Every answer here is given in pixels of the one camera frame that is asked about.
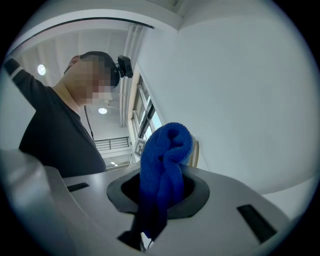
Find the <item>black t-shirt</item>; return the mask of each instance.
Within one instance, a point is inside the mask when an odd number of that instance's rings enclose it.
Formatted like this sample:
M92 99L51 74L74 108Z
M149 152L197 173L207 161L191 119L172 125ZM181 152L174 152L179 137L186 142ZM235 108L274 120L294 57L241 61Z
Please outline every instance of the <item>black t-shirt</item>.
M57 168L63 178L105 172L106 164L80 116L14 59L9 59L4 68L36 110L19 149L44 166Z

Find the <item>blue towel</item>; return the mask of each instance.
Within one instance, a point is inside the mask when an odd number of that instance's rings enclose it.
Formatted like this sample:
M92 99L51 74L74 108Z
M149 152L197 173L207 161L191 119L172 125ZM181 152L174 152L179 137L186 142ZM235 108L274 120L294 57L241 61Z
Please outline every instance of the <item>blue towel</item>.
M167 224L167 209L184 199L179 164L188 162L193 140L180 123L157 129L141 156L139 209L140 231L154 240Z

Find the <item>person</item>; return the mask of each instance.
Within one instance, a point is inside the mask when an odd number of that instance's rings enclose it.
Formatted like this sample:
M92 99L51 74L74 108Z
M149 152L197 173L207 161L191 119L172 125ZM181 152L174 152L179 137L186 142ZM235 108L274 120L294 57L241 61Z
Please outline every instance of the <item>person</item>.
M53 87L44 86L14 58L8 58L4 68L35 109L19 149L58 169L62 178L105 172L106 164L77 112L118 85L120 73L112 58L101 51L77 55Z

